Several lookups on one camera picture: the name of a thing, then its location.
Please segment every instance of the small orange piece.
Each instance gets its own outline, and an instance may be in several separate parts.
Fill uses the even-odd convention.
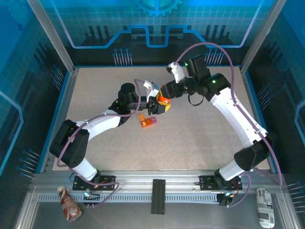
[[[139,119],[140,119],[140,123],[142,127],[147,127],[150,126],[152,124],[155,124],[157,122],[155,117],[151,117],[151,118],[146,118],[143,113],[139,114]]]
[[[143,121],[145,119],[145,116],[143,113],[139,114],[139,120],[140,121]]]
[[[163,102],[163,103],[167,103],[167,104],[169,104],[171,101],[170,99],[163,97],[161,91],[158,94],[157,100],[159,102]]]

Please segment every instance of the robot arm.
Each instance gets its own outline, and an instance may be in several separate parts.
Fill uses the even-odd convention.
[[[181,67],[178,64],[171,63],[168,65],[167,70],[174,75],[175,81],[169,82],[165,87],[161,88],[163,96],[169,99],[180,97],[183,94],[192,95],[194,93],[204,96],[225,116],[238,134],[244,147],[234,155],[233,160],[215,171],[215,181],[218,187],[222,188],[230,184],[234,177],[251,170],[265,160],[270,152],[259,134],[235,106],[231,96],[231,85],[227,79],[219,73],[211,76],[203,56],[189,59],[185,62],[185,66],[190,76],[189,78],[186,78],[183,71],[179,70]],[[237,96],[234,96],[236,103],[272,145],[275,139],[274,134],[269,134],[262,128],[247,112]]]
[[[139,110],[147,109],[149,115],[158,115],[167,111],[169,104],[158,102],[156,99],[156,95],[159,92],[158,86],[145,81],[144,87],[146,87],[147,96],[141,97]],[[134,85],[132,83],[123,84],[118,92],[118,99],[103,113],[105,116],[89,122],[76,134],[63,154],[62,162],[88,181],[99,180],[98,170],[85,158],[88,141],[108,129],[121,126],[129,119],[129,116],[107,116],[107,114],[128,115],[131,113],[131,110],[136,109],[137,105],[138,95],[135,92]],[[70,136],[86,122],[88,120],[78,122],[71,120],[64,121],[50,146],[50,152],[59,157]]]

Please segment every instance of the beige table surface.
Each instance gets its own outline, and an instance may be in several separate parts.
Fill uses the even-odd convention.
[[[230,67],[210,71],[231,81]],[[239,68],[234,72],[235,93],[252,114]],[[80,68],[67,119],[80,121],[103,113],[117,99],[120,86],[135,78],[160,86],[174,80],[165,67]],[[193,103],[200,100],[198,95],[191,97]],[[206,100],[194,107],[187,95],[172,99],[169,111],[156,119],[157,124],[142,128],[134,115],[124,125],[103,132],[88,143],[86,158],[100,170],[218,169],[242,149],[231,125]],[[258,168],[269,169],[267,160]],[[53,170],[62,169],[54,163]]]

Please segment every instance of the glass panel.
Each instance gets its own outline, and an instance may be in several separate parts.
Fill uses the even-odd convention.
[[[305,163],[305,5],[287,0],[249,67],[258,105],[269,131],[278,136],[275,152],[287,184],[301,180]],[[292,185],[297,207],[300,185]],[[304,213],[299,213],[304,220]]]
[[[75,65],[164,65],[192,44],[241,64],[274,0],[43,0]],[[228,61],[200,47],[209,65]]]
[[[0,21],[0,215],[13,228],[66,69],[26,1],[0,0]]]

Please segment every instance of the gear logo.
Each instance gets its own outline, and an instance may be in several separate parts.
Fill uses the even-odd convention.
[[[177,5],[182,3],[181,0],[135,0],[134,2],[144,14],[148,13],[149,16],[155,15],[156,17],[172,13],[177,9]]]

